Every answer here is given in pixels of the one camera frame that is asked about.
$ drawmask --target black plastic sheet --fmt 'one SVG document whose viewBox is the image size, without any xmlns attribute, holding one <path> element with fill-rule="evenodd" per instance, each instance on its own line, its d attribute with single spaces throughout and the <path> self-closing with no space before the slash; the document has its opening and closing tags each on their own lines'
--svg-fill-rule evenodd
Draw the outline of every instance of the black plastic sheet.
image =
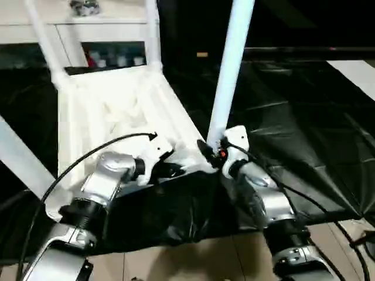
<svg viewBox="0 0 375 281">
<path fill-rule="evenodd" d="M 193 122 L 206 135 L 219 65 L 165 67 L 165 75 Z M 85 70 L 73 70 L 75 73 Z M 4 72 L 0 114 L 52 173 L 57 168 L 57 95 L 46 71 Z M 307 224 L 374 213 L 375 102 L 325 62 L 243 63 L 229 126 L 245 125 L 251 153 L 272 176 L 310 196 L 321 210 L 288 192 Z M 1 175 L 11 175 L 2 170 Z M 24 188 L 7 180 L 3 190 Z M 0 214 L 2 259 L 18 257 L 37 200 Z M 118 198 L 107 236 L 97 253 L 178 245 L 203 238 L 255 231 L 253 218 L 239 225 L 236 206 L 217 174 L 195 173 Z M 52 222 L 37 221 L 29 253 Z"/>
</svg>

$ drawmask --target black cable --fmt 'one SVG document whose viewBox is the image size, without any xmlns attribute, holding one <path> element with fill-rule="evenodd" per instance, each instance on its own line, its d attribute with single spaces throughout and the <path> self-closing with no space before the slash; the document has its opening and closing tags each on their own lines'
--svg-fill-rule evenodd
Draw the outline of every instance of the black cable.
<svg viewBox="0 0 375 281">
<path fill-rule="evenodd" d="M 242 151 L 243 153 L 247 154 L 249 157 L 254 157 L 250 152 L 246 151 L 245 149 L 243 149 L 243 148 L 241 148 L 241 147 L 239 147 L 239 146 L 237 146 L 237 145 L 234 145 L 234 144 L 228 142 L 227 140 L 226 140 L 226 144 L 227 144 L 227 146 L 232 146 L 233 148 L 236 148 L 236 149 Z M 321 211 L 323 211 L 323 213 L 325 213 L 325 214 L 328 214 L 328 213 L 329 213 L 329 212 L 327 211 L 326 208 L 324 208 L 323 206 L 321 206 L 321 205 L 320 205 L 318 202 L 316 202 L 314 199 L 312 199 L 312 198 L 310 198 L 310 197 L 304 195 L 304 193 L 301 193 L 301 192 L 299 192 L 299 191 L 297 191 L 297 190 L 295 190 L 295 189 L 293 189 L 293 188 L 291 188 L 291 187 L 289 187 L 289 186 L 286 186 L 286 185 L 284 185 L 284 184 L 281 184 L 281 185 L 282 185 L 282 187 L 283 187 L 284 189 L 287 189 L 287 190 L 289 190 L 289 191 L 291 191 L 291 192 L 293 192 L 293 193 L 295 193 L 295 194 L 297 194 L 297 195 L 303 197 L 304 199 L 308 200 L 310 203 L 314 204 L 314 205 L 317 206 Z M 366 261 L 364 260 L 364 257 L 363 257 L 363 255 L 362 255 L 362 253 L 359 251 L 358 247 L 357 247 L 356 245 L 354 245 L 354 241 L 352 240 L 352 237 L 350 237 L 350 235 L 346 232 L 345 228 L 344 228 L 339 222 L 334 221 L 333 223 L 334 223 L 334 224 L 337 226 L 337 228 L 342 232 L 342 234 L 344 235 L 344 237 L 345 237 L 346 240 L 348 241 L 349 245 L 352 247 L 352 249 L 353 249 L 354 252 L 356 253 L 356 255 L 357 255 L 357 257 L 358 257 L 358 260 L 359 260 L 359 262 L 361 263 L 361 267 L 362 267 L 362 270 L 363 270 L 364 281 L 370 281 L 370 273 L 369 273 L 369 269 L 368 269 L 368 267 L 367 267 Z M 330 266 L 333 265 L 333 263 L 328 259 L 328 257 L 326 257 L 325 261 L 328 263 L 328 265 L 330 265 Z"/>
<path fill-rule="evenodd" d="M 45 192 L 45 194 L 43 195 L 42 199 L 40 199 L 40 204 L 38 204 L 38 206 L 36 207 L 36 210 L 35 210 L 35 213 L 34 213 L 34 216 L 31 220 L 31 224 L 30 224 L 30 227 L 29 227 L 29 230 L 28 230 L 28 233 L 26 234 L 26 238 L 25 238 L 25 241 L 23 243 L 23 247 L 22 247 L 22 252 L 21 252 L 21 256 L 19 258 L 19 261 L 18 261 L 18 269 L 17 269 L 17 276 L 16 276 L 16 280 L 17 281 L 20 281 L 21 278 L 22 278 L 22 272 L 23 272 L 23 261 L 25 260 L 25 257 L 26 257 L 26 251 L 28 249 L 28 245 L 29 245 L 29 241 L 30 241 L 30 236 L 31 236 L 31 232 L 32 232 L 32 229 L 34 227 L 34 224 L 35 224 L 35 221 L 39 215 L 39 212 L 40 210 L 42 209 L 42 206 L 43 204 L 45 203 L 46 199 L 48 198 L 48 196 L 51 194 L 51 192 L 53 191 L 53 189 L 57 186 L 57 184 L 60 182 L 60 180 L 67 175 L 67 173 L 69 173 L 71 170 L 73 170 L 74 167 L 76 167 L 79 163 L 81 163 L 84 159 L 90 157 L 92 154 L 98 152 L 99 150 L 103 149 L 103 148 L 106 148 L 107 146 L 115 143 L 115 142 L 118 142 L 118 141 L 121 141 L 123 139 L 127 139 L 127 138 L 132 138 L 132 137 L 135 137 L 135 136 L 149 136 L 149 137 L 155 137 L 154 134 L 151 134 L 151 133 L 132 133 L 130 135 L 125 135 L 125 136 L 120 136 L 118 138 L 115 138 L 113 140 L 110 140 L 109 142 L 106 142 L 106 143 L 103 143 L 102 145 L 98 146 L 97 148 L 94 148 L 93 150 L 87 152 L 85 155 L 81 156 L 80 158 L 78 158 L 73 164 L 71 164 L 68 168 L 65 169 L 65 171 L 63 171 L 61 173 L 61 175 L 59 175 L 57 177 L 57 179 L 50 185 L 50 187 L 47 189 L 47 191 Z"/>
<path fill-rule="evenodd" d="M 287 189 L 301 197 L 303 197 L 304 199 L 308 200 L 309 202 L 311 202 L 312 204 L 314 204 L 315 206 L 317 206 L 319 209 L 321 209 L 321 211 L 323 211 L 325 214 L 328 213 L 327 209 L 325 209 L 323 206 L 321 206 L 318 202 L 316 202 L 314 199 L 304 195 L 304 193 L 301 193 L 295 189 L 292 189 L 291 187 L 289 186 L 286 186 L 286 185 L 282 185 L 284 189 Z M 353 245 L 353 239 L 352 237 L 350 237 L 350 235 L 347 233 L 347 231 L 345 230 L 345 228 L 337 221 L 334 221 L 333 222 L 337 228 L 341 231 L 341 233 L 344 235 L 344 237 L 346 238 L 346 240 L 348 241 L 349 245 Z M 364 260 L 364 257 L 362 255 L 362 253 L 359 251 L 358 247 L 354 246 L 352 247 L 353 250 L 355 251 L 357 257 L 358 257 L 358 260 L 359 262 L 361 263 L 361 267 L 362 267 L 362 271 L 363 271 L 363 276 L 364 276 L 364 281 L 370 281 L 370 273 L 369 273 L 369 269 L 367 267 L 367 264 L 366 264 L 366 261 Z"/>
<path fill-rule="evenodd" d="M 0 205 L 0 213 L 8 209 L 9 207 L 13 206 L 15 203 L 17 203 L 19 200 L 24 198 L 24 196 L 31 194 L 31 191 L 29 189 L 25 189 L 20 191 L 19 193 L 15 194 L 11 198 L 7 199 L 4 203 L 1 203 Z"/>
<path fill-rule="evenodd" d="M 236 148 L 236 149 L 238 149 L 239 151 L 245 153 L 245 154 L 248 156 L 249 161 L 254 161 L 254 160 L 256 160 L 256 157 L 255 157 L 254 155 L 252 155 L 249 151 L 246 151 L 246 150 L 243 149 L 241 146 L 234 145 L 234 144 L 230 143 L 230 142 L 228 141 L 228 139 L 223 139 L 223 140 L 221 141 L 221 144 L 222 144 L 224 147 L 231 146 L 232 148 Z"/>
</svg>

